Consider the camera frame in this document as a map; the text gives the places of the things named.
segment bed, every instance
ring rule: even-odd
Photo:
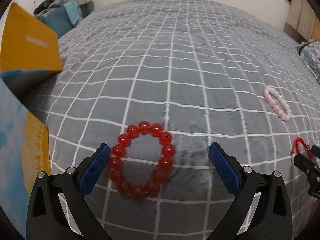
[[[77,166],[101,143],[112,147],[142,120],[161,123],[177,150],[170,180],[144,201],[119,194],[104,171],[86,201],[114,240],[205,239],[233,201],[208,161],[214,141],[256,172],[281,172],[294,235],[301,231],[313,199],[290,151],[298,136],[319,144],[320,90],[285,33],[216,2],[130,0],[94,11],[59,45],[63,72],[23,100],[49,129],[52,173]],[[292,119],[273,113],[265,86],[283,95]],[[126,178],[143,185],[160,149],[151,135],[134,140]]]
[[[318,80],[320,78],[320,42],[311,40],[303,42],[299,47],[299,55],[303,63],[310,69],[311,73]]]

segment cardboard box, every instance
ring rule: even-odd
[[[35,178],[51,174],[49,134],[16,96],[60,71],[56,33],[13,3],[0,53],[0,205],[25,238]]]
[[[61,71],[57,34],[12,3],[2,35],[0,78],[19,97]]]

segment gray cloth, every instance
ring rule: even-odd
[[[49,128],[53,174],[77,166],[101,143],[112,147],[127,125],[142,120],[171,131],[177,150],[159,196],[120,195],[103,173],[86,197],[114,240],[207,237],[233,201],[208,160],[214,141],[256,172],[279,170],[294,234],[303,228],[313,202],[290,150],[297,136],[319,144],[320,92],[285,33],[216,2],[131,0],[93,12],[59,44],[63,72],[26,103]],[[265,85],[287,100],[291,120],[281,121],[265,102]],[[126,178],[143,185],[160,157],[157,139],[140,135],[123,159]]]
[[[70,0],[62,6],[66,9],[70,23],[76,27],[83,20],[82,11],[77,0]]]
[[[64,4],[64,0],[55,0],[54,2],[52,2],[47,9],[42,10],[41,12],[39,12],[38,14],[35,15],[35,18],[40,19],[41,16],[43,16],[44,14],[46,14],[47,12],[50,12],[52,10],[54,10],[55,8],[60,7],[62,4]]]

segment red string bracelet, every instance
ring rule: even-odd
[[[124,177],[122,173],[122,160],[121,158],[125,155],[125,147],[131,144],[131,139],[138,137],[139,134],[151,133],[153,137],[158,137],[159,142],[163,145],[162,155],[158,161],[159,169],[153,173],[153,179],[148,181],[144,187],[131,185]],[[118,144],[114,145],[111,153],[113,157],[109,160],[110,179],[117,184],[118,192],[121,194],[130,194],[135,199],[143,199],[147,195],[154,195],[160,191],[160,184],[168,180],[168,171],[173,166],[173,160],[171,157],[174,156],[176,150],[171,144],[172,135],[163,131],[162,126],[159,123],[150,125],[147,121],[142,121],[138,127],[131,124],[127,127],[127,133],[120,134],[118,137]]]
[[[301,153],[300,149],[299,149],[299,143],[302,143],[302,145],[304,146],[304,148],[306,149],[306,151],[308,153],[309,160],[312,160],[313,159],[313,155],[312,155],[310,146],[301,137],[297,137],[293,141],[292,150],[291,150],[291,154],[290,155],[292,156],[294,154],[294,149],[296,149],[297,154]]]

